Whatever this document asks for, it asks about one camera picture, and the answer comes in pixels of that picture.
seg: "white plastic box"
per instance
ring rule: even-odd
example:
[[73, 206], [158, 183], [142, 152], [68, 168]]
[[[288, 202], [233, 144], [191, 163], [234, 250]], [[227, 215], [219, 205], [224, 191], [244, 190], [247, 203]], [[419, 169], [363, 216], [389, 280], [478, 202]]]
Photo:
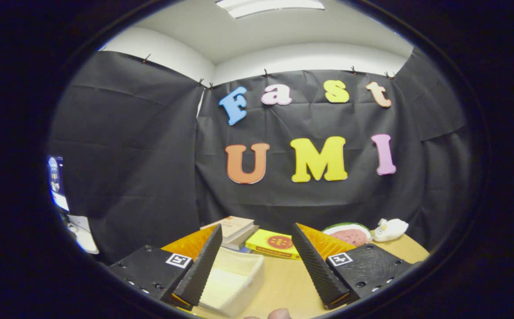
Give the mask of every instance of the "white plastic box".
[[263, 260], [261, 255], [221, 247], [200, 298], [200, 307], [230, 318], [239, 315], [263, 286]]

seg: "white wall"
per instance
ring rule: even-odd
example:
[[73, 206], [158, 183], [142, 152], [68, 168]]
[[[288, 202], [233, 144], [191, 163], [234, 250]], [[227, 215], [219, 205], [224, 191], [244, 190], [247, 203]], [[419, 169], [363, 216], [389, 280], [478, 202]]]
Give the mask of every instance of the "white wall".
[[212, 81], [216, 68], [202, 54], [182, 42], [145, 28], [128, 28], [103, 47], [104, 51], [122, 52], [140, 58], [150, 55], [149, 61], [164, 65], [196, 81], [203, 78], [202, 83], [206, 86]]
[[342, 43], [283, 45], [214, 65], [187, 45], [157, 31], [132, 27], [111, 39], [105, 51], [117, 51], [164, 65], [209, 86], [255, 75], [294, 70], [350, 70], [388, 74], [399, 71], [408, 57], [379, 49]]
[[343, 43], [305, 43], [264, 49], [233, 58], [216, 66], [214, 85], [235, 79], [294, 70], [351, 70], [389, 75], [408, 57], [379, 49]]

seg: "white ceiling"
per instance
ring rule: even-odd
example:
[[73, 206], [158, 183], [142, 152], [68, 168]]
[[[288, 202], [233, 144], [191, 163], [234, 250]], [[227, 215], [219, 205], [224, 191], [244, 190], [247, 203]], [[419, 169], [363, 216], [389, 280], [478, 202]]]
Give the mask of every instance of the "white ceiling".
[[283, 9], [234, 19], [214, 0], [183, 0], [137, 24], [168, 35], [214, 64], [285, 44], [347, 43], [408, 57], [412, 46], [338, 0], [325, 10]]

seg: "stuffed animal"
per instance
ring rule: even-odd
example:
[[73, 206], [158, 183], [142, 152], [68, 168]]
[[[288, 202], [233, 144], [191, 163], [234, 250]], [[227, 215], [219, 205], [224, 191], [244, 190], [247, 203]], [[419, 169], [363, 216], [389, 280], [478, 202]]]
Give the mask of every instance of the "stuffed animal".
[[356, 247], [373, 240], [369, 228], [356, 222], [341, 222], [322, 230], [322, 232]]
[[408, 224], [400, 219], [391, 219], [387, 221], [381, 218], [379, 221], [379, 227], [374, 230], [374, 241], [390, 241], [399, 238], [402, 234], [407, 231]]

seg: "black backdrop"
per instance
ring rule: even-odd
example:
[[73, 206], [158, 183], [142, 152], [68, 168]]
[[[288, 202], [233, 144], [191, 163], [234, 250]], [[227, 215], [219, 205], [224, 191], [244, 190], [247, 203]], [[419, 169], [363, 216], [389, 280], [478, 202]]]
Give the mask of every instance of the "black backdrop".
[[[347, 103], [330, 103], [326, 80], [340, 80]], [[376, 81], [392, 106], [380, 107], [365, 86]], [[265, 105], [265, 87], [290, 88], [289, 105]], [[243, 86], [246, 117], [228, 125], [220, 99]], [[391, 136], [397, 171], [380, 176], [372, 135]], [[346, 180], [294, 183], [293, 139], [308, 138], [318, 152], [330, 136], [342, 136]], [[267, 169], [255, 184], [227, 175], [228, 145], [247, 147], [244, 172], [253, 171], [252, 144], [268, 143]], [[322, 229], [337, 222], [360, 222], [371, 229], [380, 218], [410, 223], [407, 234], [432, 249], [468, 208], [468, 192], [478, 171], [462, 106], [427, 57], [415, 49], [395, 79], [336, 70], [290, 71], [224, 83], [207, 90], [198, 115], [196, 172], [200, 219], [230, 214], [255, 218], [267, 230], [288, 233], [293, 222]]]
[[[347, 103], [327, 101], [328, 79], [346, 84]], [[386, 88], [391, 107], [380, 107], [365, 89], [372, 81]], [[264, 105], [261, 96], [272, 84], [288, 85], [292, 103]], [[218, 103], [239, 86], [248, 90], [248, 115], [231, 126]], [[418, 49], [394, 79], [308, 70], [206, 89], [196, 129], [203, 91], [173, 70], [116, 52], [97, 53], [66, 90], [50, 153], [64, 157], [70, 214], [88, 216], [100, 260], [166, 244], [229, 215], [283, 233], [293, 222], [374, 229], [380, 218], [400, 218], [410, 223], [407, 234], [432, 249], [470, 207], [479, 149], [471, 146], [459, 101]], [[376, 134], [391, 136], [394, 174], [376, 173], [370, 139]], [[291, 140], [308, 138], [320, 151], [330, 136], [346, 139], [348, 178], [292, 182]], [[266, 174], [258, 183], [237, 184], [227, 176], [224, 149], [254, 143], [271, 145]], [[245, 152], [244, 171], [254, 163], [253, 152]]]
[[196, 111], [203, 87], [117, 52], [97, 53], [67, 87], [51, 129], [70, 214], [88, 216], [99, 258], [198, 230]]

